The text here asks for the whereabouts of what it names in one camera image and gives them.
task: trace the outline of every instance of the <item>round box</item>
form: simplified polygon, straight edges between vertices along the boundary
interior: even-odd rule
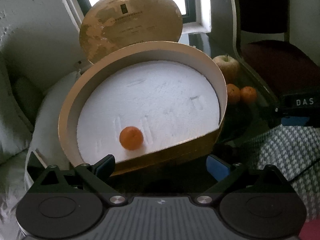
[[[210,153],[220,134],[227,107],[227,88],[220,69],[210,57],[196,48],[170,41],[150,41],[119,49],[104,57],[87,70],[70,90],[60,112],[58,132],[61,147],[73,166],[84,163],[78,147],[77,126],[82,108],[93,91],[106,78],[121,69],[137,63],[163,60],[189,66],[207,79],[219,101],[219,126],[212,128],[208,133],[180,141],[171,147],[116,161],[114,175],[172,159],[191,160]]]

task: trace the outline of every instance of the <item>orange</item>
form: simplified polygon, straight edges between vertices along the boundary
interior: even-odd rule
[[[240,91],[241,101],[251,104],[257,99],[257,92],[253,87],[244,87]]]
[[[143,134],[138,128],[128,126],[121,131],[119,141],[124,149],[137,150],[143,144]]]
[[[237,88],[234,84],[227,85],[227,93],[229,104],[235,105],[240,101],[240,89]]]

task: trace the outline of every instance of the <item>black chair back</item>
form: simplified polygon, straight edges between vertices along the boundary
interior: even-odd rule
[[[289,0],[239,0],[241,30],[286,33]]]

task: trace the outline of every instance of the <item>circular pad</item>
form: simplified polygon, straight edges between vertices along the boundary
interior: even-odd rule
[[[92,193],[27,193],[16,218],[23,232],[43,239],[70,238],[91,228],[102,215]]]
[[[263,188],[248,192],[248,189],[230,193],[220,203],[220,214],[230,227],[258,239],[281,239],[299,232],[306,210],[296,193],[261,193]]]

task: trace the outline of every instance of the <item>gray ridged surface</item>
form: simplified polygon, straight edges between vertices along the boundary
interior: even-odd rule
[[[102,222],[74,240],[244,240],[220,222],[214,210],[187,197],[135,197],[111,208]]]

